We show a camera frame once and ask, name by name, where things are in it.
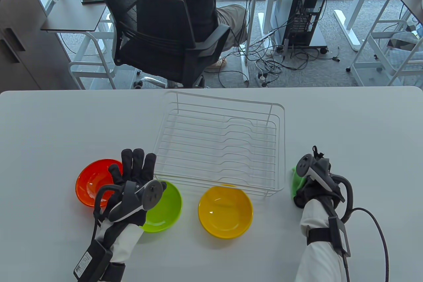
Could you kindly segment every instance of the yellow bowl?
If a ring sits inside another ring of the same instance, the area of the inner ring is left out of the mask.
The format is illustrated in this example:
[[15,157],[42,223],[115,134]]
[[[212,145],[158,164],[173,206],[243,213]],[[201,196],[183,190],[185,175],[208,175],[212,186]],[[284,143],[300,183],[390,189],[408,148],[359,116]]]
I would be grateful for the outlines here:
[[253,208],[242,190],[215,186],[200,199],[198,217],[203,228],[221,239],[242,236],[252,223]]

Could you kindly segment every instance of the orange bowl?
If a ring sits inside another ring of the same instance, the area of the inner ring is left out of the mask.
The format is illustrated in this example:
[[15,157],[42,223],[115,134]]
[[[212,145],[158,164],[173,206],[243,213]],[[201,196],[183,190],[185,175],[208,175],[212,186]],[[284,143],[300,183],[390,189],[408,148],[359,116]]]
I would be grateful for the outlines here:
[[[81,203],[94,207],[98,190],[104,185],[113,184],[112,175],[109,173],[109,167],[113,164],[117,164],[122,173],[122,163],[109,158],[95,161],[84,168],[78,176],[75,186],[75,192]],[[105,192],[100,206],[105,207],[112,195],[112,191]]]

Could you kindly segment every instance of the chair backrest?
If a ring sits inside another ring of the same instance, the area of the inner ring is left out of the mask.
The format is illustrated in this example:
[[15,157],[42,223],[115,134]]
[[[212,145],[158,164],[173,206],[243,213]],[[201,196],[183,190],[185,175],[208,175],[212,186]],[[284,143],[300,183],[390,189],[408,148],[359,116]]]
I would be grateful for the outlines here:
[[116,31],[172,55],[195,47],[185,0],[104,0]]

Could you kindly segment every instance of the caster wheel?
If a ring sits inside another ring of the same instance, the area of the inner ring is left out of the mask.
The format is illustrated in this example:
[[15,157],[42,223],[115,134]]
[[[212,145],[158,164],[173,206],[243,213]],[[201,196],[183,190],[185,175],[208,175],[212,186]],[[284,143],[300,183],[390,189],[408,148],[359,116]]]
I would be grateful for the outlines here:
[[142,88],[142,81],[134,81],[133,87],[134,87],[134,89],[141,89]]

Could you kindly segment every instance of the white wire rack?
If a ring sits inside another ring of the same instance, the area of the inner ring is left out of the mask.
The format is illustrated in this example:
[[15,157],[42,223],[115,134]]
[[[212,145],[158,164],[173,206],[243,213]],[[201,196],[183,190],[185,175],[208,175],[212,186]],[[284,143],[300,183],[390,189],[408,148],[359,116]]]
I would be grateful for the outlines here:
[[285,184],[285,110],[277,103],[168,92],[155,174],[270,196]]

